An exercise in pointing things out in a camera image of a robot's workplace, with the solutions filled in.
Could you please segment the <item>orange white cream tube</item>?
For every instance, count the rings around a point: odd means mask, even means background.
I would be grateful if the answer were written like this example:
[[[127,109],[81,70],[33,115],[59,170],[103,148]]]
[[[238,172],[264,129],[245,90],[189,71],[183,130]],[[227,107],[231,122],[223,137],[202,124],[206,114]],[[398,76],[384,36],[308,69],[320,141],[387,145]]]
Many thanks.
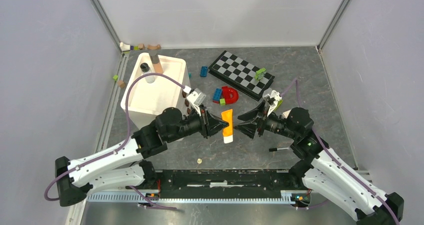
[[[221,118],[223,121],[228,123],[228,126],[226,126],[222,130],[223,135],[223,142],[225,144],[232,143],[234,140],[234,130],[233,130],[233,110],[228,109],[221,113]]]

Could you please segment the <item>black eyeliner pen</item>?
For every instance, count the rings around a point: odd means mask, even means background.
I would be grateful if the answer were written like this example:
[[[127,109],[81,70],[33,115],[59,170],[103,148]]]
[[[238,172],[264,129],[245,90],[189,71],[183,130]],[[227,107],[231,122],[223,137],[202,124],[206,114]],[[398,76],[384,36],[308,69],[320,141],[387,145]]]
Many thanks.
[[[268,151],[269,152],[277,152],[277,151],[284,151],[284,150],[289,150],[290,147],[273,147],[273,148],[269,148]]]

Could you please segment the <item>concealer tube grey cap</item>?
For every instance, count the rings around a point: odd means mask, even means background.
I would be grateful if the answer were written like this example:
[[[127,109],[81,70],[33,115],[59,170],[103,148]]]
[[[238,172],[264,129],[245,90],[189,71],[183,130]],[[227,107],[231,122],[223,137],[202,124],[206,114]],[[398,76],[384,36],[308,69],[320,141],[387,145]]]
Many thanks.
[[[150,57],[154,72],[158,74],[163,74],[164,70],[163,70],[158,52],[156,50],[150,50],[148,53],[149,53],[149,57]]]

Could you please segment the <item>clear vial black cap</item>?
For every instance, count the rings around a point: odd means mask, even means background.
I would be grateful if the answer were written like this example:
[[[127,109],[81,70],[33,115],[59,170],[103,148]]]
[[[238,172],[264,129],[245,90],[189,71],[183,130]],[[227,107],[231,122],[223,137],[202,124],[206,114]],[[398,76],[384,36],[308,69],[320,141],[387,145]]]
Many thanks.
[[[143,63],[140,64],[140,69],[141,69],[142,75],[147,75],[147,74],[153,73],[150,66],[146,62],[143,62]],[[144,79],[148,84],[152,84],[152,83],[155,82],[155,76],[154,75],[145,76]]]

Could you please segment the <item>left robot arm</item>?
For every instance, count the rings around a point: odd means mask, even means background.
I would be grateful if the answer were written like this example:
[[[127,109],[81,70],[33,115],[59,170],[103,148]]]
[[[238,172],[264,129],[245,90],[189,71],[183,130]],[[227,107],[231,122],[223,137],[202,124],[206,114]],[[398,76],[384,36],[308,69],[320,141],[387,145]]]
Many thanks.
[[[129,140],[83,158],[59,157],[55,160],[59,204],[72,206],[95,192],[119,186],[142,185],[151,189],[157,183],[157,175],[146,158],[167,150],[167,145],[174,141],[195,133],[207,139],[228,126],[228,122],[204,107],[189,115],[169,107]]]

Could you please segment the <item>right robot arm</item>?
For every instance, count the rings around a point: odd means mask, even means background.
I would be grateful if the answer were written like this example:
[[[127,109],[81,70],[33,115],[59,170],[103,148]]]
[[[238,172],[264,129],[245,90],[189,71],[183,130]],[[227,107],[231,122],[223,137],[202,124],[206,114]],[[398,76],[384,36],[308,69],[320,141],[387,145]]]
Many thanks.
[[[358,174],[314,130],[308,110],[292,108],[287,116],[266,111],[266,102],[238,116],[234,128],[254,138],[265,131],[293,140],[290,145],[300,159],[289,173],[289,184],[321,194],[349,214],[358,225],[398,225],[403,218],[404,199],[387,193]]]

